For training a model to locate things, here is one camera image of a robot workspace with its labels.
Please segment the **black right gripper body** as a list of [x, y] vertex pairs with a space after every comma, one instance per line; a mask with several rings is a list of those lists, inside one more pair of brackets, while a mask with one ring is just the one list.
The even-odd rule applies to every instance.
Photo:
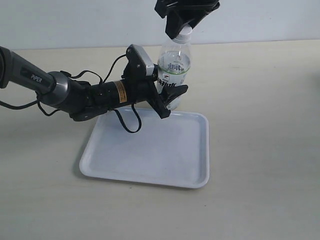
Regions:
[[172, 11], [205, 11], [210, 13], [219, 7], [219, 0], [158, 0], [154, 10], [161, 18], [164, 18]]

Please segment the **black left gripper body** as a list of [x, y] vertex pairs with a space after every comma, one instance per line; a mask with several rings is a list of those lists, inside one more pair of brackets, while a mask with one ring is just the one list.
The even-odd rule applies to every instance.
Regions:
[[109, 109], [147, 102], [161, 119], [168, 118], [171, 111], [163, 104], [155, 86], [156, 75], [144, 79], [124, 78], [109, 83]]

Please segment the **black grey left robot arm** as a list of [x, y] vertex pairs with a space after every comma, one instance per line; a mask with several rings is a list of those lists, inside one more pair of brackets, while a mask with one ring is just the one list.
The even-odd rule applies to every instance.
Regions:
[[0, 48], [0, 87], [9, 82], [35, 91], [37, 101], [68, 113], [76, 122], [87, 121], [108, 111], [148, 102], [161, 119], [170, 116], [167, 105], [188, 90], [187, 85], [165, 86], [157, 92], [158, 65], [146, 51], [131, 44], [124, 55], [128, 63], [117, 81], [99, 80], [92, 85], [79, 81], [81, 75], [65, 71], [45, 72], [15, 52]]

